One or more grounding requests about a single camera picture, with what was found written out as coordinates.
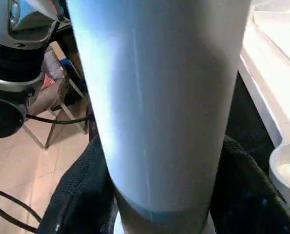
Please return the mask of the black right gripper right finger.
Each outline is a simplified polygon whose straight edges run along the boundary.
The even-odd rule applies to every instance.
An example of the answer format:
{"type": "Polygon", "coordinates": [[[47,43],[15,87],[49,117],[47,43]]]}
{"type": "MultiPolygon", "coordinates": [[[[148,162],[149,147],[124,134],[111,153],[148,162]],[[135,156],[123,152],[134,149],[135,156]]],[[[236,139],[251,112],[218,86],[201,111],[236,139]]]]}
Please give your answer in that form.
{"type": "Polygon", "coordinates": [[[252,156],[226,136],[210,203],[218,234],[290,234],[290,207],[252,156]]]}

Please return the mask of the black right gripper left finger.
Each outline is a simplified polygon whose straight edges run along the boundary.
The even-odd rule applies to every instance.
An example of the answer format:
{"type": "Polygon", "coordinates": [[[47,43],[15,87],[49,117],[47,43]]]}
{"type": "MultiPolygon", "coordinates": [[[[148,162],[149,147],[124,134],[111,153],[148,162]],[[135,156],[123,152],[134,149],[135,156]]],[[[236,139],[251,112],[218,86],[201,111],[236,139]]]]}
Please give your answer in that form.
{"type": "Polygon", "coordinates": [[[36,232],[109,234],[113,205],[114,186],[96,135],[61,177],[36,232]]]}

